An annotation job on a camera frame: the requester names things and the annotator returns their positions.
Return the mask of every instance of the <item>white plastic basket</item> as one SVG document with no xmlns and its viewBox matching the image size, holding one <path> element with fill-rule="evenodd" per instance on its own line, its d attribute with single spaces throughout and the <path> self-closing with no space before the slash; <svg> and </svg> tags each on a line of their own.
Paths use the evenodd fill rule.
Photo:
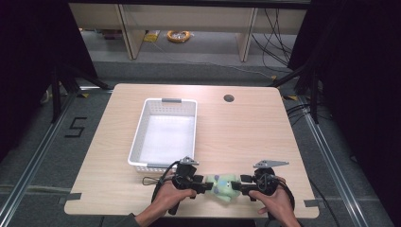
<svg viewBox="0 0 401 227">
<path fill-rule="evenodd" d="M 129 164 L 138 172 L 164 172 L 185 156 L 194 158 L 197 109 L 193 99 L 146 99 Z"/>
</svg>

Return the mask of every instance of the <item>metal frame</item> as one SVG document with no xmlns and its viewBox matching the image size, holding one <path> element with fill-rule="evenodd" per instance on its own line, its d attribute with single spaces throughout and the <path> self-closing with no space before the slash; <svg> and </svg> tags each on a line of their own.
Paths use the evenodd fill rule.
<svg viewBox="0 0 401 227">
<path fill-rule="evenodd" d="M 69 107 L 74 102 L 76 95 L 76 93 L 72 93 L 67 96 L 61 107 L 62 111 L 60 112 L 59 117 L 56 119 L 55 122 L 52 122 L 50 124 L 50 127 L 48 128 L 44 136 L 44 139 L 30 159 L 28 165 L 26 166 L 26 169 L 24 170 L 23 175 L 10 192 L 7 200 L 1 206 L 0 226 L 7 227 L 9 225 L 12 216 L 17 210 L 18 205 L 20 204 L 24 194 L 26 193 L 27 188 L 29 187 L 29 184 L 35 177 L 35 174 L 38 171 L 45 154 L 53 143 L 53 140 L 57 135 L 61 123 L 63 122 Z"/>
<path fill-rule="evenodd" d="M 299 99 L 301 104 L 307 103 L 303 96 L 299 96 Z M 304 113 L 306 114 L 306 122 L 312 131 L 313 137 L 316 139 L 324 161 L 326 162 L 330 174 L 333 177 L 334 183 L 340 192 L 345 207 L 350 214 L 351 220 L 354 222 L 355 226 L 369 226 L 365 216 L 363 215 L 362 209 L 360 208 L 359 202 L 357 201 L 348 182 L 345 180 L 344 175 L 342 175 L 339 164 L 337 163 L 333 152 L 328 146 L 319 124 L 315 124 L 314 119 L 310 114 L 307 114 L 308 111 L 306 109 L 304 109 Z"/>
</svg>

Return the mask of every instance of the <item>basket handle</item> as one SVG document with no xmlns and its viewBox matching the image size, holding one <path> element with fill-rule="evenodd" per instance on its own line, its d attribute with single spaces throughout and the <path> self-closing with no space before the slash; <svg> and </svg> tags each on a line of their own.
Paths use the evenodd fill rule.
<svg viewBox="0 0 401 227">
<path fill-rule="evenodd" d="M 162 98 L 162 102 L 172 102 L 172 103 L 182 103 L 182 100 L 180 98 Z"/>
<path fill-rule="evenodd" d="M 169 166 L 168 164 L 147 164 L 149 168 L 168 168 Z"/>
</svg>

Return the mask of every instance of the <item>grey floor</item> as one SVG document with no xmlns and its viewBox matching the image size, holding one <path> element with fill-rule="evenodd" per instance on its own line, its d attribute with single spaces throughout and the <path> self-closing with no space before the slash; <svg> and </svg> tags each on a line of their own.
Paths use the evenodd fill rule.
<svg viewBox="0 0 401 227">
<path fill-rule="evenodd" d="M 263 35 L 255 36 L 259 42 L 266 43 Z M 100 79 L 111 85 L 132 82 L 266 86 L 271 83 L 273 76 L 280 78 L 286 74 L 264 67 L 262 52 L 255 42 L 251 43 L 248 60 L 241 62 L 235 34 L 232 33 L 193 32 L 187 43 L 173 44 L 166 40 L 166 32 L 162 31 L 156 44 L 142 45 L 134 61 L 128 60 L 122 40 L 106 41 L 101 34 L 93 31 L 82 32 L 82 37 Z M 296 36 L 282 38 L 284 44 L 292 47 Z M 274 47 L 270 47 L 270 50 L 284 58 L 281 50 Z M 288 71 L 283 64 L 267 56 L 265 63 L 272 69 Z M 292 88 L 295 83 L 296 79 L 293 79 L 281 86 L 281 94 L 294 95 Z M 84 80 L 80 80 L 79 84 L 91 85 Z M 113 226 L 122 218 L 68 216 L 63 212 L 63 199 L 74 184 L 110 95 L 91 93 L 88 97 L 75 98 L 8 226 L 100 226 L 102 220 L 102 226 Z M 299 101 L 284 100 L 284 104 L 288 109 L 299 105 Z M 289 120 L 293 124 L 307 174 L 327 199 L 340 226 L 354 226 L 306 118 L 300 113 L 293 114 Z M 6 201 L 12 187 L 18 183 L 50 126 L 51 114 L 50 101 L 36 112 L 20 145 L 0 164 L 0 202 Z M 368 225 L 393 226 L 362 170 L 350 159 L 352 152 L 336 122 L 330 118 L 330 112 L 321 106 L 319 115 L 319 125 L 327 144 L 356 196 Z M 69 129 L 75 117 L 87 117 L 77 122 L 78 126 L 85 129 L 80 138 L 66 138 L 65 135 L 76 133 Z M 322 201 L 316 189 L 314 193 L 317 200 Z M 257 226 L 264 226 L 265 222 L 263 218 L 256 220 Z M 325 205 L 320 208 L 317 218 L 301 219 L 301 222 L 305 226 L 336 226 L 333 215 Z"/>
</svg>

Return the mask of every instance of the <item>green plush toy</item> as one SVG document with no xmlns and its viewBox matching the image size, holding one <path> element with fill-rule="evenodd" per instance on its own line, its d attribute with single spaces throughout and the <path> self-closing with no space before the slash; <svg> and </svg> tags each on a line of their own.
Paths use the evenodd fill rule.
<svg viewBox="0 0 401 227">
<path fill-rule="evenodd" d="M 213 183 L 210 192 L 224 201 L 231 201 L 232 197 L 238 197 L 240 194 L 231 187 L 231 182 L 238 182 L 234 174 L 208 175 L 206 182 Z"/>
</svg>

